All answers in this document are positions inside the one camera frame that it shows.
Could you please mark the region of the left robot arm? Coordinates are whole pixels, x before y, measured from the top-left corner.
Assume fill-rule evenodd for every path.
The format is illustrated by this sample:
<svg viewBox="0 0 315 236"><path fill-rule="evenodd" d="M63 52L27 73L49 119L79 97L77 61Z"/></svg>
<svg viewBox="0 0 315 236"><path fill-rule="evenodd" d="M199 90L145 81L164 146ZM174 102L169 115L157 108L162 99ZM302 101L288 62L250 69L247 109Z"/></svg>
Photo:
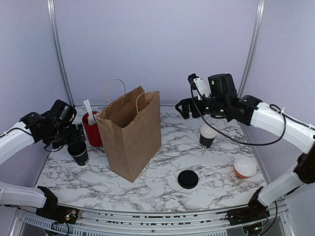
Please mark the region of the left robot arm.
<svg viewBox="0 0 315 236"><path fill-rule="evenodd" d="M57 152L67 147L79 166L89 161L82 124L74 124L77 111L57 99L52 108L42 114L31 112L23 116L0 136L0 162L4 163L22 149L43 142L44 150ZM33 207L36 215L59 223L75 224L81 210L61 206L56 195L47 187L24 187L1 182L0 204L6 207Z"/></svg>

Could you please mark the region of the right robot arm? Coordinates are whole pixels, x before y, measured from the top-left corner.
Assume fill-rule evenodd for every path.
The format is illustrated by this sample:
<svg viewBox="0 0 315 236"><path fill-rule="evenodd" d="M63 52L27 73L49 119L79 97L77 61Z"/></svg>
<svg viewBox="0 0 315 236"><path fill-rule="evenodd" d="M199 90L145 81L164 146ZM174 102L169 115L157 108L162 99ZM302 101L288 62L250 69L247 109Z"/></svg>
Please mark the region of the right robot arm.
<svg viewBox="0 0 315 236"><path fill-rule="evenodd" d="M208 77L208 84L196 74L188 76L190 90L197 96L181 100L175 109L184 119L210 115L213 118L236 120L244 125L268 131L301 150L297 165L270 184L255 191L246 207L229 210L230 225L249 223L269 217L268 206L278 198L289 195L303 184L315 181L315 127L287 115L275 104L245 95L238 97L232 75Z"/></svg>

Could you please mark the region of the brown paper bag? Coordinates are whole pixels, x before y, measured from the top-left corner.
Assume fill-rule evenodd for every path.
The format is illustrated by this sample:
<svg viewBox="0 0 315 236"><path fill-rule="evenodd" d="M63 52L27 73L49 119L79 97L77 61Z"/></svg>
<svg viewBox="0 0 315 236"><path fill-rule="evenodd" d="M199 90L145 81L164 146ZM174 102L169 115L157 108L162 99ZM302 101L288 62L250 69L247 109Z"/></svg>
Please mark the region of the brown paper bag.
<svg viewBox="0 0 315 236"><path fill-rule="evenodd" d="M160 92L125 91L96 122L110 170L134 182L161 147Z"/></svg>

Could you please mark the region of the black plastic cup lid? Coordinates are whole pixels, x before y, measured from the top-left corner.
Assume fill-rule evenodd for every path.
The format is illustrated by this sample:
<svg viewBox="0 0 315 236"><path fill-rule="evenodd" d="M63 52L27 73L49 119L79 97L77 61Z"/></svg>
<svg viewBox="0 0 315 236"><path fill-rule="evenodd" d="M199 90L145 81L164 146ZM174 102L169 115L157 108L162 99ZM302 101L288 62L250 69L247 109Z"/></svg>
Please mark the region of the black plastic cup lid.
<svg viewBox="0 0 315 236"><path fill-rule="evenodd" d="M86 151L86 149L87 145L85 142L79 142L67 147L67 151L71 156L80 156Z"/></svg>

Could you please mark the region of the black paper coffee cup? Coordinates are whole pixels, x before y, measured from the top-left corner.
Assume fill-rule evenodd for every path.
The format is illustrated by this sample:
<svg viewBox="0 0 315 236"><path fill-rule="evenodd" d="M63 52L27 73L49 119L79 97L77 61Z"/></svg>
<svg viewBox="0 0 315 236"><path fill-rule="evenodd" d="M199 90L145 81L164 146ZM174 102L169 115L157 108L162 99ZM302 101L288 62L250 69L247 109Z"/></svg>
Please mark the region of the black paper coffee cup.
<svg viewBox="0 0 315 236"><path fill-rule="evenodd" d="M72 156L72 158L74 159L74 161L79 166L84 166L84 165L88 164L89 156L88 156L87 149L82 155L80 155L80 156Z"/></svg>

